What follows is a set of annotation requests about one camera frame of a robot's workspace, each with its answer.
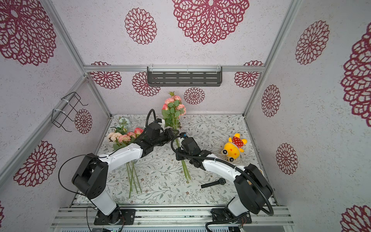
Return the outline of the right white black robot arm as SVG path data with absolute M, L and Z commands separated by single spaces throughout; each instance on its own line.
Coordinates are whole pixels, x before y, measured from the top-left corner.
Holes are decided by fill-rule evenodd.
M 269 201 L 273 189 L 257 166 L 236 166 L 220 159 L 210 151 L 201 150 L 194 138 L 185 133 L 174 137 L 170 145 L 177 160 L 189 160 L 196 168 L 217 174 L 233 183 L 236 188 L 237 196 L 222 210 L 212 209 L 213 221 L 205 225 L 208 232 L 211 231 L 211 225 L 243 222 L 250 213 L 257 215 L 263 212 L 274 216 L 274 209 Z

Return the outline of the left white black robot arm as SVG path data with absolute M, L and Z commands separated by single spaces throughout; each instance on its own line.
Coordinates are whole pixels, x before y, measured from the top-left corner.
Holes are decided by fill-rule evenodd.
M 155 118 L 146 123 L 143 132 L 132 143 L 111 153 L 83 155 L 83 159 L 71 182 L 78 194 L 87 197 L 97 209 L 94 225 L 131 225 L 135 210 L 124 212 L 107 190 L 107 178 L 115 169 L 150 154 L 155 147 L 171 142 L 179 133 L 173 128 L 165 128 L 163 119 Z

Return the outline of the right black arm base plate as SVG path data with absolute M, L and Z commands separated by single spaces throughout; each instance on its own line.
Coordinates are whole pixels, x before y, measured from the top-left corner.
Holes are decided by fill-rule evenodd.
M 233 215 L 226 208 L 213 208 L 211 210 L 213 222 L 251 224 L 252 218 L 250 212 L 242 213 L 239 216 Z

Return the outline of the pink rose bouquet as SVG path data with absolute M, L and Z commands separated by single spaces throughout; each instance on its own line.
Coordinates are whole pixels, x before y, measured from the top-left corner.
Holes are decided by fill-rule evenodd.
M 182 104 L 182 99 L 180 96 L 175 95 L 174 92 L 169 92 L 170 98 L 166 99 L 162 107 L 161 113 L 165 119 L 165 126 L 171 127 L 175 132 L 179 133 L 181 129 L 180 117 L 186 114 L 186 107 Z M 175 143 L 178 148 L 181 147 L 180 139 L 176 139 Z M 189 170 L 186 166 L 185 160 L 181 160 L 183 173 L 185 176 L 186 183 L 189 183 L 191 176 Z
M 121 148 L 127 147 L 134 142 L 142 133 L 143 129 L 135 128 L 134 131 L 130 130 L 130 121 L 128 118 L 119 117 L 117 123 L 111 127 L 112 132 L 107 136 L 108 140 L 113 143 L 114 151 L 117 151 Z M 142 193 L 142 188 L 139 183 L 139 178 L 135 169 L 134 161 L 126 163 L 127 174 L 129 179 L 129 198 L 133 194 L 133 188 L 136 193 Z

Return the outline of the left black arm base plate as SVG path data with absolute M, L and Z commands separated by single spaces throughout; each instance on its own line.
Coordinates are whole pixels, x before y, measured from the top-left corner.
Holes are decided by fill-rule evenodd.
M 100 210 L 94 220 L 94 225 L 133 225 L 135 219 L 135 209 L 119 209 L 114 210 L 110 215 L 106 216 Z

